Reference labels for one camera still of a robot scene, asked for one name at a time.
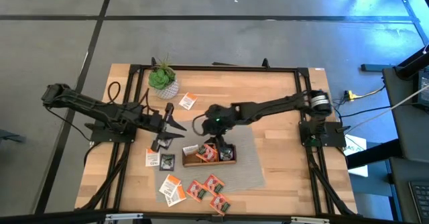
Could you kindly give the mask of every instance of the wooden table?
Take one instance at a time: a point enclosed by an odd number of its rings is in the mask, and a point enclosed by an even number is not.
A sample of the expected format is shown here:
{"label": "wooden table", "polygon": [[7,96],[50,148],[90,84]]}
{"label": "wooden table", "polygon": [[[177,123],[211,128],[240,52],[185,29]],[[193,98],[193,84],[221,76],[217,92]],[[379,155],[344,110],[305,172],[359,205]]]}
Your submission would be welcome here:
{"label": "wooden table", "polygon": [[[107,85],[113,81],[121,83],[121,94],[116,100],[117,103],[122,103],[121,96],[123,96],[127,83],[129,66],[129,64],[113,64],[107,79]],[[309,71],[312,88],[328,92],[328,81],[324,69],[310,68]],[[173,99],[165,101],[157,98],[153,90],[149,91],[149,105],[159,109],[162,114],[164,114],[167,102],[174,104],[176,121],[192,120],[197,115],[204,113],[213,103],[229,106],[234,102],[269,101],[296,93],[294,75],[287,72],[177,70],[176,74],[180,90]],[[148,87],[148,76],[149,71],[146,70],[143,77],[142,94]],[[305,89],[304,79],[301,82]],[[131,96],[134,94],[134,88],[131,90]],[[187,92],[198,96],[197,102],[189,111],[178,105]],[[103,101],[108,101],[107,88]],[[229,209],[230,214],[314,215],[308,164],[298,131],[299,120],[299,112],[290,111],[264,117],[250,125],[255,136],[265,187],[225,193],[232,202]],[[327,120],[335,121],[334,114]],[[188,197],[173,207],[168,207],[166,203],[156,202],[155,192],[158,190],[154,185],[154,170],[145,167],[145,149],[150,148],[152,142],[150,135],[151,133],[139,129],[136,140],[131,145],[120,210],[215,214],[216,212],[209,207],[211,198],[205,198],[201,203],[197,203]],[[103,143],[89,154],[76,207],[86,204],[105,180],[112,146],[112,143]],[[324,153],[330,183],[347,206],[356,212],[344,156],[335,148],[325,148]],[[318,186],[322,210],[326,212],[323,187],[320,183]],[[116,184],[114,183],[109,197],[109,207],[113,206],[115,190]]]}

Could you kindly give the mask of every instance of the succulent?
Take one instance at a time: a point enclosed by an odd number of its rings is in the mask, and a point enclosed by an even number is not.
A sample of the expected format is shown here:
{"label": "succulent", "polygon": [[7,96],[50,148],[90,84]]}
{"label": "succulent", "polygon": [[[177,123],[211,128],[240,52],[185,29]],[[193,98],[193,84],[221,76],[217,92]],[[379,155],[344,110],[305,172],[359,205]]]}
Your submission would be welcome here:
{"label": "succulent", "polygon": [[168,56],[152,68],[149,75],[149,86],[163,90],[174,82],[176,73],[168,66]]}

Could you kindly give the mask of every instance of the wooden box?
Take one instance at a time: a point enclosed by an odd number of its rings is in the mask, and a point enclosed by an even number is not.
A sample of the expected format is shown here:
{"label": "wooden box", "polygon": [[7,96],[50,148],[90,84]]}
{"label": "wooden box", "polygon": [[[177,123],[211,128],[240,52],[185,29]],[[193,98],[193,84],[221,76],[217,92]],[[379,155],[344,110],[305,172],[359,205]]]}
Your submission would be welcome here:
{"label": "wooden box", "polygon": [[[216,149],[216,146],[214,144],[209,144],[210,147]],[[204,160],[201,160],[198,158],[195,154],[190,154],[188,156],[185,156],[185,153],[182,151],[182,163],[183,167],[195,167],[195,166],[214,166],[219,164],[235,164],[237,163],[237,151],[235,149],[235,145],[233,145],[233,155],[234,158],[229,161],[218,161],[220,159],[219,153],[217,156],[216,162],[205,162]]]}

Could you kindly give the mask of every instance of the concrete floor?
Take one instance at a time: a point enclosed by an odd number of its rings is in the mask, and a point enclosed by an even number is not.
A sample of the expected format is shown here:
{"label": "concrete floor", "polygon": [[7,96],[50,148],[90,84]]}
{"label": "concrete floor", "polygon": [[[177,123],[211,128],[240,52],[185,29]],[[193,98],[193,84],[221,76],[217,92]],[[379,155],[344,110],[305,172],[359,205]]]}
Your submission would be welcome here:
{"label": "concrete floor", "polygon": [[[98,15],[102,2],[0,0],[0,15]],[[429,35],[425,2],[410,3]],[[401,0],[111,0],[107,14],[369,16],[406,15],[406,10]],[[24,144],[0,144],[0,216],[32,212],[61,124],[43,109],[40,97],[48,84],[75,84],[94,26],[93,21],[0,21],[0,129],[27,137]],[[101,98],[112,63],[147,64],[152,56],[169,54],[174,64],[217,61],[258,66],[266,57],[272,66],[323,67],[330,91],[338,98],[343,90],[361,94],[382,86],[381,74],[360,72],[360,64],[398,64],[422,46],[408,23],[105,21],[83,93]],[[341,113],[384,105],[388,100],[382,92],[342,106]],[[345,124],[355,125],[373,114],[345,119]],[[84,129],[87,121],[78,114],[74,124]],[[390,114],[352,134],[372,142],[396,137]],[[72,129],[47,211],[72,210],[87,148],[87,142]],[[368,200],[374,207],[380,201],[388,205],[377,197],[357,198],[359,212],[369,217],[375,215],[365,210],[371,206]],[[377,217],[391,219],[388,212],[383,213]]]}

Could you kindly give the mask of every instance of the white pot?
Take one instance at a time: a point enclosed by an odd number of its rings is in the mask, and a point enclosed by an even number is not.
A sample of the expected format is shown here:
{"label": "white pot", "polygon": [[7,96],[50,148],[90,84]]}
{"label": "white pot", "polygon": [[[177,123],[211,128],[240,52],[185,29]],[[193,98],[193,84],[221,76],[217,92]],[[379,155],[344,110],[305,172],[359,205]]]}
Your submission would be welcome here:
{"label": "white pot", "polygon": [[179,92],[179,82],[177,78],[168,87],[158,90],[155,89],[155,94],[161,99],[172,99]]}

